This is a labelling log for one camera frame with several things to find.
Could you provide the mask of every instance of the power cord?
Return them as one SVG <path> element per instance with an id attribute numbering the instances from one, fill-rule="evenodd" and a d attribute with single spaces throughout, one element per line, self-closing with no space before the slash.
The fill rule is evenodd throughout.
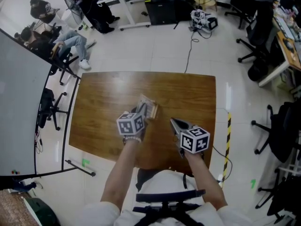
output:
<path id="1" fill-rule="evenodd" d="M 202 38 L 204 38 L 204 39 L 209 39 L 209 38 L 211 38 L 211 36 L 212 36 L 212 32 L 210 33 L 209 37 L 204 37 L 204 36 L 200 33 L 200 31 L 199 31 L 198 29 L 194 29 L 194 30 L 193 30 L 193 33 L 192 33 L 192 35 L 191 35 L 191 40 L 190 40 L 190 50 L 189 50 L 189 53 L 188 53 L 187 64 L 186 64 L 186 69 L 185 69 L 185 72 L 184 72 L 184 73 L 186 73 L 186 72 L 187 72 L 187 69 L 188 69 L 190 53 L 191 53 L 191 50 L 192 50 L 192 42 L 195 42 L 195 43 L 198 43 L 198 42 L 199 42 L 199 39 L 193 39 L 193 38 L 192 38 L 195 32 L 198 32 L 198 34 L 199 34 Z"/>
<path id="2" fill-rule="evenodd" d="M 219 155 L 223 156 L 224 158 L 227 158 L 228 161 L 231 163 L 231 169 L 230 169 L 229 175 L 225 179 L 217 180 L 219 183 L 222 183 L 222 182 L 226 181 L 230 177 L 231 172 L 232 172 L 232 168 L 233 168 L 233 163 L 232 163 L 232 161 L 228 157 L 226 157 L 225 155 L 221 154 L 214 146 L 213 146 L 213 149 L 216 150 Z"/>
<path id="3" fill-rule="evenodd" d="M 36 132 L 35 139 L 34 139 L 34 146 L 36 147 L 36 153 L 37 154 L 40 154 L 40 153 L 43 152 L 43 143 L 42 143 L 42 138 L 41 138 L 40 130 L 38 130 Z"/>

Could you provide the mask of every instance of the green floor marker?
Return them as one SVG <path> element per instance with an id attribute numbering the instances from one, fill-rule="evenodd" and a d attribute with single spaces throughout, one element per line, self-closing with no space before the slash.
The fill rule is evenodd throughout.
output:
<path id="1" fill-rule="evenodd" d="M 251 183 L 252 183 L 251 189 L 253 189 L 256 183 L 256 179 L 251 180 Z"/>
<path id="2" fill-rule="evenodd" d="M 86 163 L 86 164 L 90 164 L 90 161 L 88 161 L 88 160 L 86 160 L 86 159 L 83 159 L 83 163 L 82 163 L 83 167 L 85 167 L 85 163 Z"/>

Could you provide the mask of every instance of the yellow and black warning tape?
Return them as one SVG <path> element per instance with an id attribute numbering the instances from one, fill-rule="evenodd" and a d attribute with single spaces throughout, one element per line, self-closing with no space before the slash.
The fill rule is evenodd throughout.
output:
<path id="1" fill-rule="evenodd" d="M 230 136 L 231 136 L 231 113 L 228 112 L 228 134 L 227 134 L 227 150 L 225 154 L 225 164 L 224 164 L 224 172 L 222 174 L 222 187 L 224 186 L 224 181 L 227 174 L 227 166 L 228 166 L 228 155 L 230 150 Z"/>

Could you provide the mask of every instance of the dark hair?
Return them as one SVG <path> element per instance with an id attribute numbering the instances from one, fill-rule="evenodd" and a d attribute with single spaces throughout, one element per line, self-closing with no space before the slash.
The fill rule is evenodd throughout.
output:
<path id="1" fill-rule="evenodd" d="M 19 34 L 18 32 L 16 32 L 15 35 L 14 35 L 14 38 L 15 38 L 15 39 L 20 38 L 20 34 Z"/>
<path id="2" fill-rule="evenodd" d="M 39 0 L 30 0 L 30 5 L 39 3 Z"/>
<path id="3" fill-rule="evenodd" d="M 24 41 L 28 41 L 32 36 L 32 30 L 29 27 L 26 27 L 22 30 L 21 39 Z"/>

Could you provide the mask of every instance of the black harness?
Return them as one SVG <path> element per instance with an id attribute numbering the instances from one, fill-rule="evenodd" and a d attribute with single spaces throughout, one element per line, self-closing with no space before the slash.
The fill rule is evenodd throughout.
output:
<path id="1" fill-rule="evenodd" d="M 155 223 L 161 218 L 175 218 L 187 226 L 204 226 L 202 223 L 198 223 L 193 220 L 186 212 L 189 210 L 195 210 L 200 205 L 197 204 L 186 204 L 184 201 L 196 198 L 204 195 L 205 190 L 192 190 L 181 193 L 171 194 L 137 194 L 137 202 L 155 203 L 161 202 L 162 207 L 151 207 L 145 208 L 134 207 L 134 212 L 145 213 L 145 217 L 142 218 L 135 226 L 148 226 Z M 176 205 L 169 206 L 169 203 L 177 202 Z"/>

